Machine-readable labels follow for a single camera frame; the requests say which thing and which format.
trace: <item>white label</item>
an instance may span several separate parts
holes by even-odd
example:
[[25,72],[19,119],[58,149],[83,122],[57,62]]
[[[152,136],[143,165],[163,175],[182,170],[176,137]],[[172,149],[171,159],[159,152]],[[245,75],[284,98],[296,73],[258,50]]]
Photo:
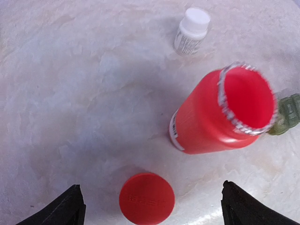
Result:
[[175,145],[175,147],[181,151],[184,151],[184,148],[178,143],[178,141],[176,140],[176,138],[178,137],[178,133],[176,130],[176,115],[177,115],[178,110],[174,113],[174,115],[171,118],[170,121],[170,126],[169,126],[169,133],[170,133],[170,137],[171,140],[173,142],[173,144]]
[[193,55],[196,54],[200,48],[201,40],[193,40],[185,36],[180,29],[174,41],[174,47],[180,54]]

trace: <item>red lid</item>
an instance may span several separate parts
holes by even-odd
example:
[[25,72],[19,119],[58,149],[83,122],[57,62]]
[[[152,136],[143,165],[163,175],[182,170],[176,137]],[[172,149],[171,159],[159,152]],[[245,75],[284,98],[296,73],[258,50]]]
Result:
[[170,184],[154,173],[139,173],[124,184],[119,204],[124,216],[137,225],[156,225],[171,214],[175,195]]

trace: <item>tabletop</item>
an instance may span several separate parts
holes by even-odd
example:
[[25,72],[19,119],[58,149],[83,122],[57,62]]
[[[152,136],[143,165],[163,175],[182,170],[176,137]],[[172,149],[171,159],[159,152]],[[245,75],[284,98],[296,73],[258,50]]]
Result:
[[[173,40],[187,8],[211,15],[200,53]],[[240,149],[187,155],[171,116],[210,71],[256,66],[275,92],[299,90],[300,9],[292,0],[2,0],[0,224],[80,184],[86,225],[127,225],[118,197],[134,174],[174,189],[164,225],[222,225],[222,184],[300,222],[300,126]]]

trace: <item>small white bottle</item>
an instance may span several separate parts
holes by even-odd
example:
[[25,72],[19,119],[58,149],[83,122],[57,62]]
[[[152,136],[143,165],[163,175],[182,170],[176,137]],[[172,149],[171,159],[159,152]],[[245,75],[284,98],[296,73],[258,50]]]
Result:
[[196,54],[207,34],[209,23],[210,15],[207,12],[197,7],[188,8],[179,24],[174,41],[174,48],[177,53],[182,55]]

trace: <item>white marble surface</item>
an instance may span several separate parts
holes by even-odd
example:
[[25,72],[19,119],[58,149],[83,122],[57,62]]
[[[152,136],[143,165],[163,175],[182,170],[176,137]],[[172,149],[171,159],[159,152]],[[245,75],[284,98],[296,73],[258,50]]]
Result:
[[[197,57],[172,41],[185,9],[212,26]],[[223,224],[232,180],[300,222],[300,125],[242,150],[190,156],[169,119],[203,76],[236,60],[275,91],[299,89],[300,9],[292,0],[0,1],[0,224],[13,225],[81,184],[86,225],[127,225],[122,184],[150,171],[176,206],[164,225]]]

